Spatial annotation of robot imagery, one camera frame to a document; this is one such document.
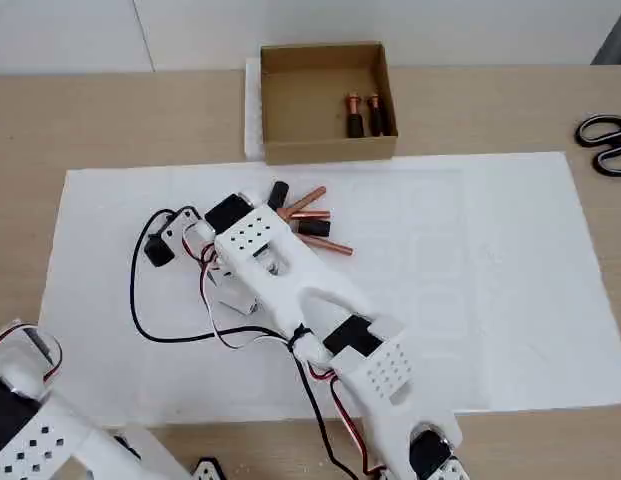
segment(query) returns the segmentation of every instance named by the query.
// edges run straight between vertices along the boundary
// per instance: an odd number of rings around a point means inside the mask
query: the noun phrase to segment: copper pin
[[[361,97],[356,93],[349,93],[346,97],[346,102],[348,104],[348,113],[350,113],[351,115],[358,115]]]
[[[380,108],[379,107],[379,95],[376,93],[373,93],[372,95],[370,95],[370,98],[368,99],[368,101],[370,102],[370,106],[372,108]]]
[[[297,213],[302,208],[307,207],[312,202],[314,202],[317,198],[325,195],[326,191],[327,191],[326,187],[324,186],[317,187],[313,191],[311,191],[309,194],[307,194],[305,197],[303,197],[301,200],[296,201],[289,207],[278,208],[277,213],[279,214],[281,218],[288,221],[290,219],[290,215],[292,215],[293,213]]]
[[[290,220],[303,220],[305,218],[330,220],[330,210],[300,210],[290,215]]]
[[[312,237],[310,235],[302,235],[300,233],[297,233],[296,235],[303,243],[311,247],[324,248],[326,250],[331,250],[333,252],[347,256],[350,256],[354,253],[354,250],[350,247],[346,247],[345,245],[339,245],[338,243],[324,240],[323,238]]]

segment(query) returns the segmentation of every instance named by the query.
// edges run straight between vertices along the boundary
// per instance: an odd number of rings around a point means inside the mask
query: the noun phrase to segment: scissors
[[[592,125],[604,124],[616,127],[615,130],[599,135],[588,137],[585,131]],[[610,148],[597,153],[592,159],[593,168],[607,177],[621,177],[621,168],[614,168],[609,163],[614,158],[621,156],[621,116],[598,114],[581,123],[574,132],[575,141],[582,147],[599,147],[608,145]]]

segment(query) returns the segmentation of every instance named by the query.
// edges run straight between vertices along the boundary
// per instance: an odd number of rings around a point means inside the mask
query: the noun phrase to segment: white paper
[[[157,345],[129,313],[130,256],[152,212],[203,212],[244,188],[267,195],[275,178],[291,200],[327,187],[313,208],[332,211],[331,238],[355,255],[318,253],[416,329],[423,395],[457,411],[621,402],[621,340],[560,153],[70,171],[40,318],[64,346],[63,394],[104,425],[312,416],[278,343]],[[197,280],[183,253],[158,269],[141,254],[145,328],[210,331]],[[263,312],[221,305],[215,318],[268,325]],[[326,389],[316,391],[327,409]]]

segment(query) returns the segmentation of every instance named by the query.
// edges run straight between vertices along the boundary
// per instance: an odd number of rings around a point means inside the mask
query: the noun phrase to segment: wooden table
[[[620,67],[393,69],[398,155],[563,150],[621,330],[621,180],[596,175],[572,142],[593,112],[621,113]],[[38,318],[69,168],[236,161],[242,72],[0,77],[0,325]],[[475,479],[621,480],[621,406],[460,418]],[[338,424],[335,448],[359,460]],[[312,422],[166,428],[192,465],[230,478],[343,479]]]

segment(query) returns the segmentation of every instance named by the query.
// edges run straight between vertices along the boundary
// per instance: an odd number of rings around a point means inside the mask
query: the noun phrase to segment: open cardboard box
[[[364,138],[347,138],[346,96],[362,97]],[[370,135],[366,99],[378,93],[391,135]],[[394,155],[397,122],[381,43],[261,49],[265,160],[270,164],[378,160]]]

